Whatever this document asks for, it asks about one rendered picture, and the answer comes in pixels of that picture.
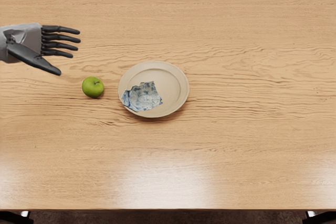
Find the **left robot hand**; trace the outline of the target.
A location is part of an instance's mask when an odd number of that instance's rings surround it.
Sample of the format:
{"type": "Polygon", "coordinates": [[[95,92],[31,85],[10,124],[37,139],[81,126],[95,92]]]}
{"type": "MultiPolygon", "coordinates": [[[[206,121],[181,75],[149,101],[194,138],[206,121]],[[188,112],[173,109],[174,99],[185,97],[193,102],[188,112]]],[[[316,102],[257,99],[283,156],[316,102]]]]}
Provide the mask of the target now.
{"type": "Polygon", "coordinates": [[[72,58],[66,49],[77,51],[78,47],[68,44],[81,40],[71,35],[80,31],[57,25],[39,23],[17,24],[0,27],[0,61],[5,63],[23,62],[54,75],[61,70],[50,64],[44,56],[63,56],[72,58]]]}

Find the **beige plate with blue pattern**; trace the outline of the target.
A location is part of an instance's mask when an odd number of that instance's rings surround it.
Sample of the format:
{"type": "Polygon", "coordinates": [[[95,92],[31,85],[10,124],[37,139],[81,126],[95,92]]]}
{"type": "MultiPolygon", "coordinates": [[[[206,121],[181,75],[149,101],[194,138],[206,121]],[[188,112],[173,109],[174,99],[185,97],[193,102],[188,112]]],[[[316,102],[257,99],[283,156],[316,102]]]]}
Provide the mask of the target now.
{"type": "Polygon", "coordinates": [[[186,75],[173,64],[145,61],[125,72],[118,85],[123,106],[145,118],[167,116],[186,102],[189,95],[186,75]]]}

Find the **green apple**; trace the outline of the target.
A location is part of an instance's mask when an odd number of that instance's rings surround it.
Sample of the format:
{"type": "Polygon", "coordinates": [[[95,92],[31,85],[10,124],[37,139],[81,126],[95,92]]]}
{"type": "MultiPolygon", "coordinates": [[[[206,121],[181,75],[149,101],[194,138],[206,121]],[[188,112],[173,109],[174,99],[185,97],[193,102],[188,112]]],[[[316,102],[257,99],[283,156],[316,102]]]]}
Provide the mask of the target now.
{"type": "Polygon", "coordinates": [[[98,98],[104,93],[104,84],[97,77],[86,77],[81,85],[83,93],[90,98],[98,98]]]}

